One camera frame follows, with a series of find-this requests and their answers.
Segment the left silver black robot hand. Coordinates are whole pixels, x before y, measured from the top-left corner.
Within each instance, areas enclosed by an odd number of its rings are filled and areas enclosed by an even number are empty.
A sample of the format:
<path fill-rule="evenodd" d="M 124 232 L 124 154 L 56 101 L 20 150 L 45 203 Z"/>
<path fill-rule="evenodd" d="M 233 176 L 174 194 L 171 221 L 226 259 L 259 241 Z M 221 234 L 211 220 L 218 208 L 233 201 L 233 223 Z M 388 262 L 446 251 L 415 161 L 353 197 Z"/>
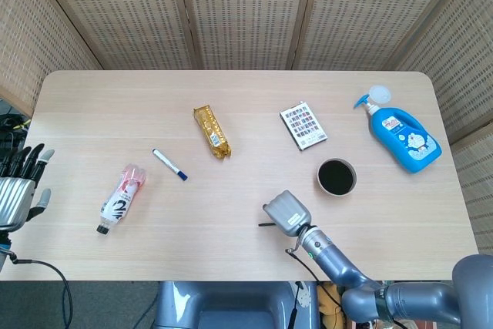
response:
<path fill-rule="evenodd" d="M 1 232 L 19 230 L 32 218 L 43 213 L 52 191 L 42 191 L 37 204 L 34 195 L 49 160 L 55 151 L 42 152 L 44 144 L 24 149 L 12 149 L 1 158 Z"/>

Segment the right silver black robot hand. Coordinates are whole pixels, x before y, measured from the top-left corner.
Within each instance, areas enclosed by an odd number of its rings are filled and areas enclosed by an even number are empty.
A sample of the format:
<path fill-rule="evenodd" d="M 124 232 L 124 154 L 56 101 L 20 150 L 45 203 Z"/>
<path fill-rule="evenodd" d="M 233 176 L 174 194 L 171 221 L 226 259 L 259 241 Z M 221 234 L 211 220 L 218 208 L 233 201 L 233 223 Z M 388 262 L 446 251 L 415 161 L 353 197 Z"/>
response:
<path fill-rule="evenodd" d="M 264 204 L 263 210 L 289 237 L 298 237 L 304 227 L 311 225 L 310 211 L 289 190 Z"/>

